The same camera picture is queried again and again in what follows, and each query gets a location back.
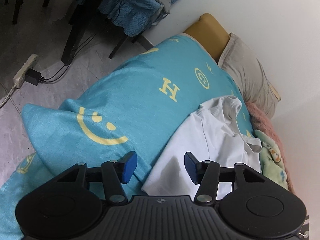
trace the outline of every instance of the black power adapter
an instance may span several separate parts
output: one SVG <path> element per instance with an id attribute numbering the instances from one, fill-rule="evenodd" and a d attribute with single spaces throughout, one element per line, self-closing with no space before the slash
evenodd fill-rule
<path id="1" fill-rule="evenodd" d="M 39 79 L 41 78 L 41 73 L 35 71 L 32 68 L 29 68 L 25 74 L 24 80 L 28 83 L 31 83 L 35 86 L 39 84 Z"/>

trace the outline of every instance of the yellow smiley face print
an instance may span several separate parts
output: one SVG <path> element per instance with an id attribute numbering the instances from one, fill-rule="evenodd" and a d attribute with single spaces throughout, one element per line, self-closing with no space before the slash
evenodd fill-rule
<path id="1" fill-rule="evenodd" d="M 82 131 L 85 133 L 86 136 L 88 136 L 92 141 L 103 144 L 103 145 L 116 145 L 116 144 L 120 144 L 120 143 L 124 143 L 128 140 L 128 138 L 126 136 L 122 136 L 119 138 L 102 138 L 96 134 L 94 134 L 88 127 L 87 125 L 84 123 L 83 120 L 83 116 L 84 116 L 84 111 L 85 108 L 84 107 L 80 107 L 79 109 L 79 114 L 77 114 L 77 121 L 82 129 Z M 98 112 L 93 112 L 92 116 L 91 116 L 91 120 L 95 123 L 99 123 L 102 122 L 102 116 L 98 115 Z M 111 122 L 107 122 L 106 123 L 106 129 L 110 130 L 110 131 L 114 131 L 116 130 L 116 127 L 114 124 L 112 124 Z"/>

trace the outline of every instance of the baseboard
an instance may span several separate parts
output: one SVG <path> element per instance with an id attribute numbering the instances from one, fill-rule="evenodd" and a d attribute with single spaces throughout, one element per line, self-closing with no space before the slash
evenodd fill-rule
<path id="1" fill-rule="evenodd" d="M 137 42 L 141 44 L 142 47 L 144 47 L 146 50 L 149 50 L 153 48 L 154 46 L 151 44 L 150 41 L 148 41 L 143 35 L 141 35 L 138 39 Z"/>

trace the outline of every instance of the circular logo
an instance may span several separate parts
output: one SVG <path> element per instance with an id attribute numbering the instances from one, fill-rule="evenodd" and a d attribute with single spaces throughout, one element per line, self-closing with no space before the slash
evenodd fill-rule
<path id="1" fill-rule="evenodd" d="M 162 203 L 164 203 L 164 202 L 165 202 L 165 199 L 163 199 L 163 198 L 159 198 L 159 199 L 157 199 L 157 202 L 158 202 L 159 204 L 162 204 Z"/>
<path id="2" fill-rule="evenodd" d="M 195 73 L 197 76 L 197 79 L 199 80 L 200 84 L 205 88 L 205 89 L 209 89 L 209 81 L 207 80 L 206 76 L 204 75 L 204 73 L 198 69 L 195 68 Z"/>

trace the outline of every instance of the beige pillow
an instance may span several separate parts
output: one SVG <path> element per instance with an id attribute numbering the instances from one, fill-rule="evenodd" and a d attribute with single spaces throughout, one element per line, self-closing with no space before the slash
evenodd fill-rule
<path id="1" fill-rule="evenodd" d="M 218 66 L 233 78 L 245 102 L 255 103 L 267 117 L 272 118 L 281 97 L 266 78 L 251 49 L 235 34 L 230 36 Z"/>

